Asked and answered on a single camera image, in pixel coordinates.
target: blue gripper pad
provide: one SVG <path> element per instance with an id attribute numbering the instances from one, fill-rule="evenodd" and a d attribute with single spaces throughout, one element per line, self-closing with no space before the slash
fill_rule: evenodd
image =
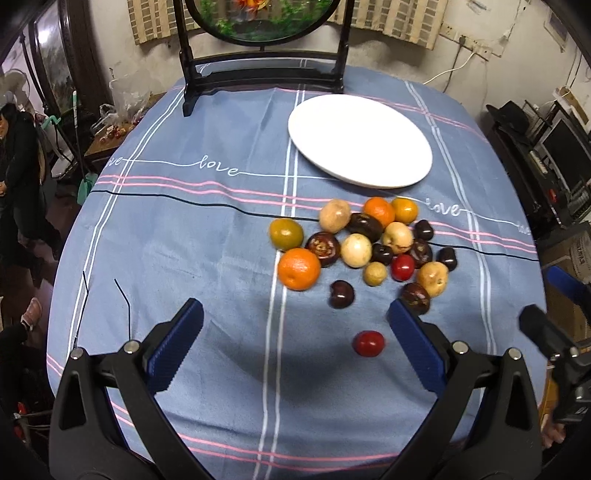
<path id="1" fill-rule="evenodd" d="M 583 303 L 585 295 L 589 295 L 587 285 L 579 282 L 556 265 L 546 270 L 545 277 L 562 295 L 577 305 Z"/>
<path id="2" fill-rule="evenodd" d="M 400 300 L 390 304 L 388 321 L 423 387 L 440 397 L 447 378 L 445 362 L 435 346 Z"/>
<path id="3" fill-rule="evenodd" d="M 166 390 L 173 381 L 203 327 L 203 305 L 195 299 L 189 299 L 171 323 L 172 327 L 160 344 L 154 348 L 145 365 L 146 386 L 152 394 Z"/>

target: black wire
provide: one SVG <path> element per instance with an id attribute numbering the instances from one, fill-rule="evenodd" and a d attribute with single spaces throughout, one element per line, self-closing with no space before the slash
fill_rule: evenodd
<path id="1" fill-rule="evenodd" d="M 452 70 L 454 68 L 456 68 L 457 59 L 460 57 L 460 52 L 462 51 L 462 47 L 463 47 L 463 43 L 460 43 L 457 48 L 456 58 L 453 59 Z M 452 82 L 452 75 L 453 75 L 453 71 L 449 73 L 449 78 L 447 79 L 447 83 L 445 85 L 445 88 L 443 89 L 443 93 L 447 92 L 447 89 L 449 88 L 449 84 Z"/>
<path id="2" fill-rule="evenodd" d="M 86 283 L 86 274 L 82 270 L 82 278 L 84 278 L 84 287 L 86 289 L 86 296 L 84 297 L 84 303 L 82 304 L 82 312 L 80 314 L 80 322 L 78 322 L 78 328 L 76 329 L 76 336 L 74 337 L 74 348 L 78 346 L 78 335 L 80 334 L 80 325 L 82 325 L 82 317 L 84 316 L 84 310 L 86 308 L 86 302 L 88 300 L 88 283 Z"/>
<path id="3" fill-rule="evenodd" d="M 579 69 L 581 68 L 581 61 L 583 60 L 583 52 L 581 52 L 581 56 L 579 57 L 579 65 L 577 65 L 577 71 L 574 73 L 573 81 L 570 82 L 569 89 L 573 87 L 574 81 L 577 79 L 577 75 L 579 74 Z"/>
<path id="4" fill-rule="evenodd" d="M 195 205 L 197 207 L 225 207 L 231 208 L 233 210 L 237 210 L 238 212 L 244 213 L 245 215 L 253 216 L 253 217 L 260 217 L 260 218 L 284 218 L 281 215 L 273 215 L 270 213 L 255 213 L 255 212 L 247 212 L 246 210 L 242 210 L 234 205 L 229 205 L 227 203 L 198 203 L 198 202 L 191 202 L 190 200 L 181 199 L 172 195 L 167 195 L 165 193 L 129 193 L 129 192 L 112 192 L 111 190 L 95 190 L 93 189 L 90 194 L 93 193 L 108 193 L 109 195 L 115 196 L 122 196 L 122 197 L 163 197 L 168 198 L 171 200 L 176 200 L 178 202 L 187 203 L 189 205 Z M 318 222 L 317 218 L 309 218 L 309 217 L 290 217 L 292 220 L 299 220 L 300 222 Z M 473 247 L 464 247 L 463 245 L 446 245 L 446 244 L 437 244 L 435 242 L 429 242 L 432 245 L 437 247 L 453 247 L 453 248 L 460 248 L 465 250 L 472 250 L 477 253 L 481 253 L 483 255 L 489 255 L 491 257 L 509 257 L 509 258 L 518 258 L 520 260 L 527 260 L 529 262 L 538 262 L 537 259 L 534 258 L 527 258 L 527 257 L 520 257 L 519 255 L 511 255 L 511 254 L 504 254 L 500 252 L 481 252 Z"/>
<path id="5" fill-rule="evenodd" d="M 125 296 L 125 293 L 123 293 L 123 289 L 119 285 L 119 282 L 117 282 L 117 279 L 114 278 L 113 280 L 115 280 L 115 285 L 117 285 L 117 288 L 119 289 L 119 291 L 123 295 L 123 298 L 125 299 L 125 303 L 127 304 L 127 332 L 128 332 L 129 340 L 131 340 L 131 305 L 129 304 L 129 300 Z"/>

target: small yellow fruit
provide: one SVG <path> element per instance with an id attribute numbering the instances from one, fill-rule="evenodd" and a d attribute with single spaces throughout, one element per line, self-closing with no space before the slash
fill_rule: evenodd
<path id="1" fill-rule="evenodd" d="M 397 222 L 408 225 L 418 217 L 418 206 L 412 200 L 397 197 L 391 202 Z"/>
<path id="2" fill-rule="evenodd" d="M 377 287 L 388 276 L 386 266 L 380 262 L 371 262 L 363 271 L 363 281 L 370 287 Z"/>

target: orange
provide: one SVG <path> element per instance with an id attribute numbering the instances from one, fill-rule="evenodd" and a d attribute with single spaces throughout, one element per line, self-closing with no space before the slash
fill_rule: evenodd
<path id="1" fill-rule="evenodd" d="M 412 200 L 396 197 L 392 200 L 392 207 L 394 208 L 397 222 L 409 225 L 417 219 L 418 206 Z"/>
<path id="2" fill-rule="evenodd" d="M 371 197 L 363 206 L 363 212 L 378 219 L 383 228 L 394 221 L 394 209 L 392 205 L 382 197 Z"/>
<path id="3" fill-rule="evenodd" d="M 320 276 L 320 260 L 307 248 L 292 248 L 277 265 L 277 278 L 290 290 L 308 290 Z"/>

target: black hat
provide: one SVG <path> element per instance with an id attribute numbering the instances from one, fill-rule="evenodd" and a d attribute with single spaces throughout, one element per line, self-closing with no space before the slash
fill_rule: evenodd
<path id="1" fill-rule="evenodd" d="M 491 113 L 495 122 L 499 123 L 509 135 L 522 143 L 530 144 L 525 136 L 530 127 L 530 119 L 515 102 L 509 101 L 501 108 L 487 105 L 486 109 Z"/>

